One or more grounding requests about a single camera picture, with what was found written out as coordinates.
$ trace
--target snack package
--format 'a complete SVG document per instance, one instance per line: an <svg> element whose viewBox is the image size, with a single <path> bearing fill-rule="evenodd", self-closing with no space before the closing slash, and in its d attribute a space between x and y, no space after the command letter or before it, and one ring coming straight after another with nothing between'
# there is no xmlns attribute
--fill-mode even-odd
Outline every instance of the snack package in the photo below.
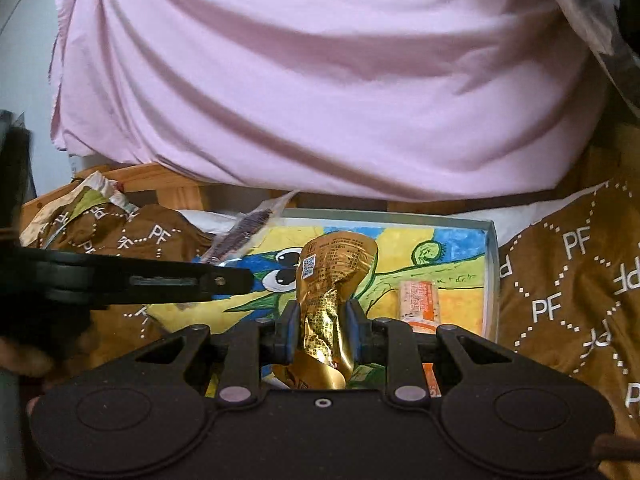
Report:
<svg viewBox="0 0 640 480"><path fill-rule="evenodd" d="M350 390L384 390L386 368L377 364L360 365L351 374L347 383Z"/></svg>
<svg viewBox="0 0 640 480"><path fill-rule="evenodd" d="M311 240L300 253L296 296L301 340L288 367L273 371L292 388L345 388L353 357L339 317L372 268L378 246L371 238L345 231Z"/></svg>
<svg viewBox="0 0 640 480"><path fill-rule="evenodd" d="M400 282L400 320L414 332L435 334L440 324L438 286L433 282ZM431 397L441 396L433 364L422 364Z"/></svg>
<svg viewBox="0 0 640 480"><path fill-rule="evenodd" d="M282 214L296 193L291 191L279 198L265 200L249 214L241 216L229 232L216 236L212 246L200 258L200 263L219 265L247 254L260 243L259 236L265 225Z"/></svg>

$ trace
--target round black pad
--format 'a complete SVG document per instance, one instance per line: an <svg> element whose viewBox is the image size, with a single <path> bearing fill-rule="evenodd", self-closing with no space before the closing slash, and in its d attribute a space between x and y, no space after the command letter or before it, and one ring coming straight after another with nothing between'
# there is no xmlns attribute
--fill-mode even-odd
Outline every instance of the round black pad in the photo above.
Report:
<svg viewBox="0 0 640 480"><path fill-rule="evenodd" d="M78 404L78 419L98 431L126 430L142 423L151 412L146 395L128 388L106 388Z"/></svg>
<svg viewBox="0 0 640 480"><path fill-rule="evenodd" d="M533 388L502 394L495 401L495 411L503 422L524 431L549 431L563 424L569 416L569 407L564 400Z"/></svg>
<svg viewBox="0 0 640 480"><path fill-rule="evenodd" d="M596 436L614 430L604 397L577 381L510 388L486 375L482 384L463 381L449 391L441 418L463 451L494 468L525 475L578 470L591 463Z"/></svg>
<svg viewBox="0 0 640 480"><path fill-rule="evenodd" d="M179 457L205 421L188 386L59 386L36 404L31 433L52 465L124 474Z"/></svg>

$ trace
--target colorful drawing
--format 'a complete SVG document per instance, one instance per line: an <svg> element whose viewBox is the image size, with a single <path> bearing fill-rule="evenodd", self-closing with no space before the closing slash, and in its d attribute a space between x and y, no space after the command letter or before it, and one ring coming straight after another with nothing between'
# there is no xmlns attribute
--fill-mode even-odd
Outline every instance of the colorful drawing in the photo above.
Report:
<svg viewBox="0 0 640 480"><path fill-rule="evenodd" d="M279 316L296 297L296 266L308 241L340 227L278 226L270 228L251 254L225 262L251 269L254 288L242 296L219 296L197 304L156 304L149 314L169 330L203 322L223 332L238 320ZM453 322L473 332L482 329L484 312L485 232L456 228L350 228L378 244L372 271L356 297L370 318L397 317L397 299L388 294L402 280L437 283L442 322Z"/></svg>

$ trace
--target mounting hole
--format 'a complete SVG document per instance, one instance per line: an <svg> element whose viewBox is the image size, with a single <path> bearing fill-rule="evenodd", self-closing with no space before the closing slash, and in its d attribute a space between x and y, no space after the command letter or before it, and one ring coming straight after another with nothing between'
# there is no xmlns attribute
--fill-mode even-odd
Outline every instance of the mounting hole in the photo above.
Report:
<svg viewBox="0 0 640 480"><path fill-rule="evenodd" d="M316 406L318 408L328 408L333 403L329 399L316 399Z"/></svg>

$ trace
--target gold foil pouch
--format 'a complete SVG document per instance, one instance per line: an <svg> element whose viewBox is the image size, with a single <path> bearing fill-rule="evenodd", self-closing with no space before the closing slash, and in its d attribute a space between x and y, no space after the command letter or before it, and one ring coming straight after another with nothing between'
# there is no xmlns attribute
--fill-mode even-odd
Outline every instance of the gold foil pouch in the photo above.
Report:
<svg viewBox="0 0 640 480"><path fill-rule="evenodd" d="M296 270L301 341L289 367L273 367L285 384L292 388L346 387L353 357L338 310L369 273L377 252L371 238L347 231L315 238L302 249Z"/></svg>

